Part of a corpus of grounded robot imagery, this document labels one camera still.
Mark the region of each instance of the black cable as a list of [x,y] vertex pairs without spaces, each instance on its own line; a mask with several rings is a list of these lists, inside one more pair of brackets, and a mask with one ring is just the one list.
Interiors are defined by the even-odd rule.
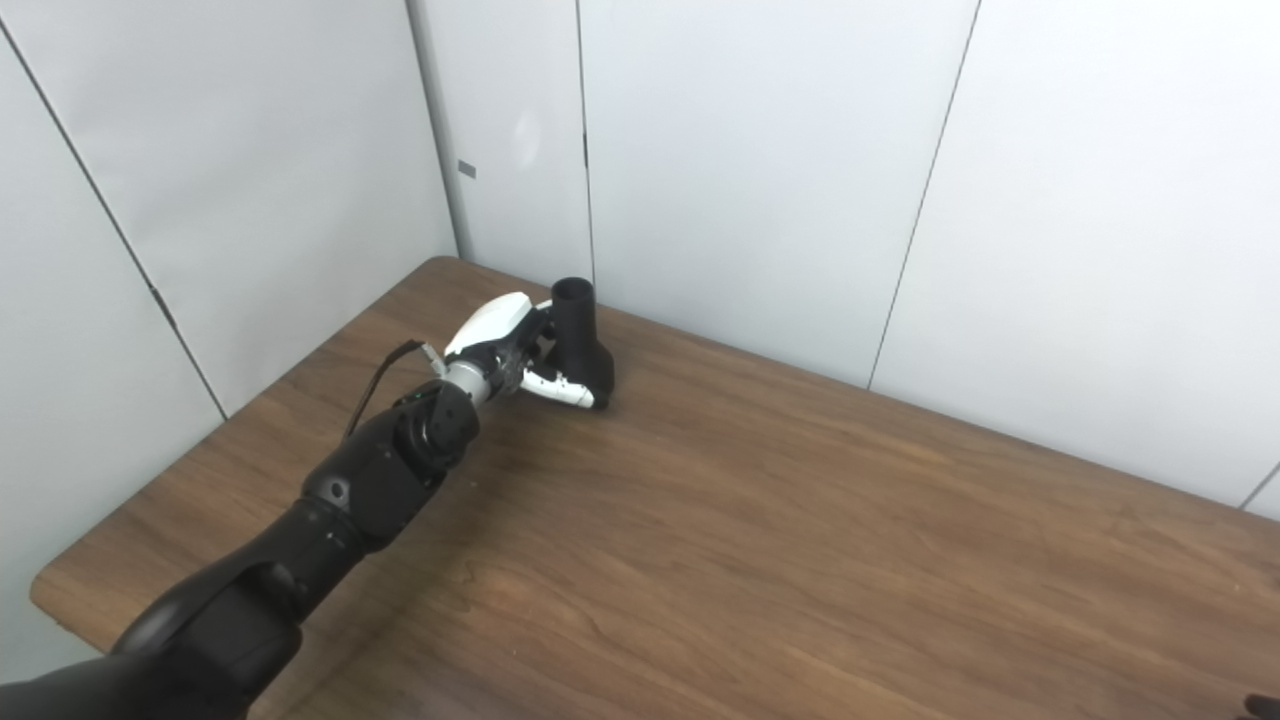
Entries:
[[356,410],[351,414],[351,420],[347,420],[347,430],[342,433],[342,437],[348,438],[351,433],[356,432],[356,423],[360,421],[360,416],[365,413],[365,407],[369,405],[369,400],[374,397],[374,391],[378,389],[379,380],[383,379],[383,374],[396,364],[397,360],[413,352],[415,350],[422,347],[422,341],[420,340],[407,340],[396,350],[392,350],[383,360],[383,364],[374,370],[374,377],[369,379],[369,387],[365,388],[365,395],[360,397],[360,402],[356,404]]

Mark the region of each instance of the panel seam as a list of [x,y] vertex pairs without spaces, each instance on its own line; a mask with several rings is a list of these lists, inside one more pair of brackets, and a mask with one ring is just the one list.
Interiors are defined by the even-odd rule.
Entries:
[[1271,484],[1271,480],[1276,479],[1276,475],[1280,475],[1280,462],[1276,462],[1276,466],[1272,468],[1270,473],[1267,473],[1267,477],[1262,478],[1262,482],[1258,483],[1258,487],[1253,488],[1253,492],[1249,493],[1249,497],[1244,498],[1244,502],[1239,505],[1240,510],[1248,510],[1249,503],[1253,502],[1253,498],[1258,497],[1258,495],[1263,489],[1266,489],[1268,484]]
[[14,40],[13,33],[9,32],[9,26],[4,22],[3,17],[0,17],[0,33],[4,35],[9,47],[13,49],[14,56],[18,58],[18,64],[22,65],[23,72],[27,74],[27,79],[36,90],[36,95],[40,97],[41,104],[44,104],[45,111],[49,113],[49,118],[54,122],[54,127],[58,128],[58,133],[61,136],[63,142],[67,143],[67,149],[70,150],[72,158],[76,160],[76,165],[79,168],[81,174],[84,176],[84,181],[88,183],[90,190],[93,191],[93,197],[97,199],[99,205],[106,214],[108,222],[111,223],[115,236],[120,238],[124,251],[129,254],[129,260],[133,261],[134,269],[137,269],[138,274],[142,277],[142,282],[146,283],[152,300],[160,306],[161,314],[165,320],[168,320],[173,334],[178,338],[178,343],[182,346],[182,351],[187,355],[187,360],[191,363],[191,366],[195,368],[196,375],[200,377],[201,384],[205,386],[205,392],[209,393],[209,398],[214,402],[214,407],[218,409],[218,414],[221,415],[223,420],[227,420],[227,410],[223,409],[223,404],[218,400],[218,395],[214,393],[212,386],[209,384],[209,378],[205,377],[204,368],[201,368],[200,363],[196,361],[196,355],[191,351],[191,346],[187,345],[187,338],[183,337],[182,331],[178,329],[177,319],[174,319],[173,314],[168,309],[168,305],[161,299],[160,290],[156,288],[155,283],[151,282],[151,277],[147,275],[146,268],[142,266],[142,261],[138,260],[137,252],[133,251],[133,246],[129,245],[128,238],[124,236],[124,231],[120,228],[119,220],[115,218],[115,213],[113,213],[111,206],[106,204],[106,197],[104,197],[101,188],[97,187],[97,182],[93,181],[93,176],[90,174],[88,167],[84,164],[84,159],[81,158],[79,151],[76,149],[76,143],[72,142],[70,135],[67,133],[67,128],[63,126],[61,118],[58,117],[58,113],[54,110],[54,105],[49,101],[49,96],[45,94],[45,88],[41,87],[40,82],[36,79],[36,73],[32,72],[31,65],[27,63],[27,58],[18,47],[18,42]]
[[435,59],[431,53],[430,38],[426,37],[426,24],[429,19],[417,10],[417,0],[404,0],[410,37],[413,42],[413,56],[417,60],[417,74],[422,81],[422,97],[426,102],[426,117],[431,120],[431,142],[435,145],[435,159],[440,165],[440,182],[444,186],[444,201],[449,206],[449,223],[453,227],[453,246],[458,256],[465,260],[475,258],[471,247],[471,229],[466,222],[462,204],[462,190],[457,184],[460,169],[453,165],[454,158],[452,142],[449,140],[449,122],[444,113],[444,101],[438,92],[438,87],[431,77],[431,61]]
[[920,215],[924,214],[924,201],[929,195],[929,184],[933,182],[933,169],[938,164],[938,154],[942,151],[942,140],[947,132],[947,123],[951,120],[951,108],[956,101],[956,91],[960,88],[960,76],[964,74],[964,64],[969,58],[969,44],[973,42],[973,31],[978,27],[978,13],[982,10],[982,0],[977,0],[973,6],[973,18],[969,20],[969,35],[964,40],[964,50],[960,51],[960,64],[956,67],[955,82],[951,83],[951,95],[947,97],[947,109],[942,114],[942,127],[938,128],[938,142],[933,146],[933,158],[929,160],[929,172],[924,176],[924,188],[920,191],[920,202],[915,208],[915,219],[911,222],[911,234],[906,238],[906,250],[902,252],[902,265],[897,270],[897,283],[893,284],[893,296],[888,301],[888,313],[884,315],[884,327],[881,329],[879,345],[876,347],[876,359],[872,361],[872,372],[867,378],[867,389],[872,389],[876,382],[876,370],[879,369],[881,354],[884,351],[884,341],[888,338],[888,325],[893,319],[893,309],[897,306],[897,295],[902,290],[902,278],[906,277],[906,263],[911,258],[911,246],[915,245],[915,232],[920,227]]
[[582,105],[582,172],[586,174],[586,243],[591,255],[591,284],[595,278],[595,215],[591,211],[591,164],[588,161],[586,135],[586,65],[582,63],[582,0],[573,0],[573,20],[577,23],[577,95]]

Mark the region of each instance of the black vacuum attachment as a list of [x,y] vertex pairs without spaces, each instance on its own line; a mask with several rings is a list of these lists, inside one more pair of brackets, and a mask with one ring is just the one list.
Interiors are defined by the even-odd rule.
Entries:
[[595,288],[584,278],[564,278],[552,286],[552,325],[556,346],[547,364],[580,383],[603,410],[613,393],[613,356],[595,333]]

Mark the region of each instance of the white wall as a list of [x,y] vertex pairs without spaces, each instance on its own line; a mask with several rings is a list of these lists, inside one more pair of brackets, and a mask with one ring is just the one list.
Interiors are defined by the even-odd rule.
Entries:
[[411,4],[462,255],[544,284],[590,278],[573,1]]
[[0,15],[228,413],[454,252],[404,3]]
[[867,384],[974,4],[581,8],[602,301]]
[[32,578],[221,418],[3,36],[0,128],[3,683],[92,655]]
[[986,0],[872,389],[1240,503],[1280,454],[1276,37]]

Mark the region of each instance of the wood grain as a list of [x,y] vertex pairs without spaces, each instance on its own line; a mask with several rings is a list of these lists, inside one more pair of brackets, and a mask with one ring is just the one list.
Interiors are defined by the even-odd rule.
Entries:
[[[33,600],[108,647],[297,496],[387,350],[443,345],[511,290],[545,296],[417,269]],[[612,407],[490,404],[256,717],[1222,719],[1280,689],[1280,525],[622,313],[600,327]]]

